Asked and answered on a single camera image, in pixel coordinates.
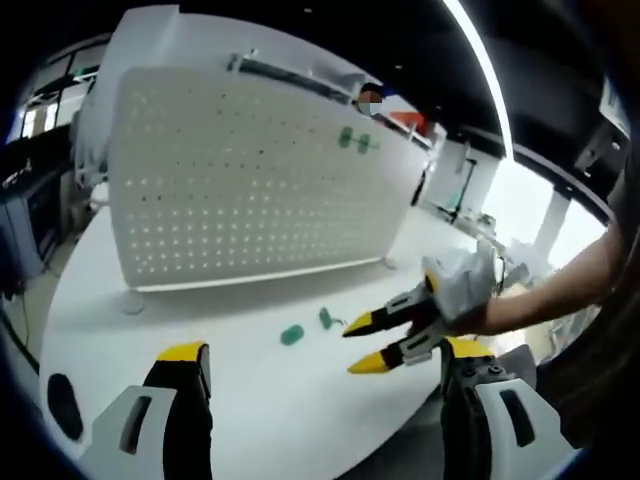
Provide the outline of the person's right hand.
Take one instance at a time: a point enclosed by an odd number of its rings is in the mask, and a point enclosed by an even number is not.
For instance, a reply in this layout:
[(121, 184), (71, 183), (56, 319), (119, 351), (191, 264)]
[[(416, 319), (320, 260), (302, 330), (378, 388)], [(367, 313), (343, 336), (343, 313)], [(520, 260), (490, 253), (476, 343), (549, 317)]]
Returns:
[(489, 300), (445, 320), (445, 332), (449, 336), (488, 335), (491, 333), (490, 314), (494, 301)]

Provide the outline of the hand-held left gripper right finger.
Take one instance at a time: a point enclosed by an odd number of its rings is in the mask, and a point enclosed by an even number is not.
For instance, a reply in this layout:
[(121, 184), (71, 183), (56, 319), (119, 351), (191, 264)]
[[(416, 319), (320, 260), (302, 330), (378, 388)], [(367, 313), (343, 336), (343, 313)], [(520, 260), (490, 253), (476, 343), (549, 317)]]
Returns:
[(579, 455), (559, 414), (481, 343), (441, 343), (445, 479), (556, 479)]

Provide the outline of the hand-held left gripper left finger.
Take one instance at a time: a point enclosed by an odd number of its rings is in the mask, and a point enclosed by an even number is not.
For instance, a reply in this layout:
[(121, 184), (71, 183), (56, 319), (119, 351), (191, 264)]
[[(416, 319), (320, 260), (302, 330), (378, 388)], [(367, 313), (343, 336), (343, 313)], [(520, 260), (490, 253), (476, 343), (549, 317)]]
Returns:
[(166, 349), (95, 419), (80, 469), (89, 479), (210, 479), (210, 398), (209, 345)]

